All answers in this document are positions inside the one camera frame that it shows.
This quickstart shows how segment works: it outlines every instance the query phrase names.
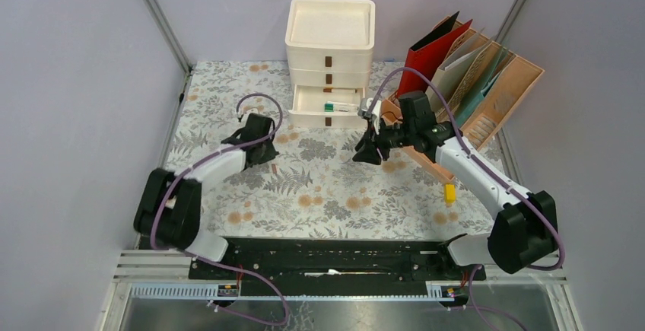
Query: yellow object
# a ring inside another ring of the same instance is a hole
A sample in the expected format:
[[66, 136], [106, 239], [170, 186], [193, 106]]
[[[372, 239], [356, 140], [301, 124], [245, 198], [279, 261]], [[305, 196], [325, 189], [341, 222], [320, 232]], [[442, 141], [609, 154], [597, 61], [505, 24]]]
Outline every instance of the yellow object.
[[453, 184], [443, 186], [443, 200], [446, 202], [447, 207], [450, 207], [457, 200], [457, 190]]

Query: floral tablecloth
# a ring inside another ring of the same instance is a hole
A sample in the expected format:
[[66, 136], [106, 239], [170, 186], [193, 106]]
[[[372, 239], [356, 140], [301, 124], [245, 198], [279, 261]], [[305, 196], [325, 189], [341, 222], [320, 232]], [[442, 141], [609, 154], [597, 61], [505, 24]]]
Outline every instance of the floral tablecloth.
[[[402, 64], [375, 62], [370, 91]], [[395, 78], [387, 91], [399, 84]], [[457, 183], [457, 201], [447, 208], [443, 186], [402, 152], [392, 151], [381, 166], [355, 163], [362, 132], [300, 129], [287, 109], [293, 88], [286, 62], [200, 62], [171, 146], [167, 168], [185, 167], [213, 152], [240, 127], [237, 101], [252, 92], [273, 96], [285, 121], [275, 138], [273, 161], [228, 177], [202, 197], [202, 226], [216, 234], [254, 237], [445, 240], [490, 230], [491, 216]], [[270, 101], [253, 98], [256, 108], [277, 120]], [[493, 141], [481, 150], [501, 167]]]

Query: table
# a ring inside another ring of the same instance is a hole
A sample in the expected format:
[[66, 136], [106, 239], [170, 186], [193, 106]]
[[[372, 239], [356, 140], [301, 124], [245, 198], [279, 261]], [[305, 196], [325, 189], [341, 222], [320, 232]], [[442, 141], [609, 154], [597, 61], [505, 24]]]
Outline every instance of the table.
[[[402, 66], [375, 62], [374, 94]], [[386, 91], [394, 91], [393, 79]], [[240, 127], [235, 106], [252, 92], [274, 97], [285, 121], [275, 138], [279, 156], [228, 177], [202, 197], [201, 226], [222, 236], [445, 240], [488, 232], [491, 216], [460, 183], [447, 208], [443, 186], [402, 152], [381, 166], [351, 161], [362, 131], [300, 129], [289, 121], [293, 88], [286, 62], [200, 62], [186, 92], [166, 167], [194, 163]], [[270, 101], [252, 98], [243, 109], [278, 118]], [[481, 150], [502, 168], [495, 141]]]

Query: red folder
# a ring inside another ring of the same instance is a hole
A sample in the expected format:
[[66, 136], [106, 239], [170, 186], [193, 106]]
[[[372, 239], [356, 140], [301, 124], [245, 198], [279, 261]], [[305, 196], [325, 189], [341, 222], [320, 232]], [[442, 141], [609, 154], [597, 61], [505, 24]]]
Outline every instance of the red folder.
[[[453, 15], [450, 18], [444, 20], [439, 24], [430, 34], [422, 38], [417, 42], [410, 50], [408, 51], [408, 57], [405, 59], [405, 66], [412, 67], [422, 73], [428, 80], [432, 80], [435, 71], [441, 65], [441, 62], [444, 61], [450, 47], [453, 45], [453, 42], [459, 36], [464, 34], [472, 23], [472, 19], [464, 23], [461, 27], [451, 30], [449, 33], [445, 33], [442, 37], [436, 38], [430, 41], [427, 44], [423, 42], [428, 40], [433, 34], [437, 33], [442, 27], [446, 27], [446, 23], [449, 24], [450, 29], [454, 25], [457, 14]], [[412, 72], [405, 71], [401, 77], [401, 82], [399, 83], [399, 90], [396, 92], [396, 97], [401, 96], [402, 94], [409, 93], [410, 91], [426, 91], [427, 84], [421, 80], [417, 75]]]

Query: closed drawer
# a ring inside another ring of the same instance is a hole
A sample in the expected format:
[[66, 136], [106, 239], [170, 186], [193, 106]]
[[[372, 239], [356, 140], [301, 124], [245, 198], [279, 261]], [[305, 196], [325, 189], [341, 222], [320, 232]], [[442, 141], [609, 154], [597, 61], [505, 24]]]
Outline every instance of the closed drawer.
[[332, 49], [312, 51], [287, 47], [287, 59], [290, 68], [300, 70], [356, 72], [370, 71], [372, 67], [372, 52], [359, 54]]
[[289, 110], [291, 124], [303, 128], [365, 128], [357, 113], [326, 112], [325, 103], [336, 101], [359, 105], [362, 89], [328, 89], [314, 86], [294, 86], [294, 105]]
[[328, 88], [365, 88], [370, 83], [370, 72], [326, 72], [289, 68], [291, 84]]

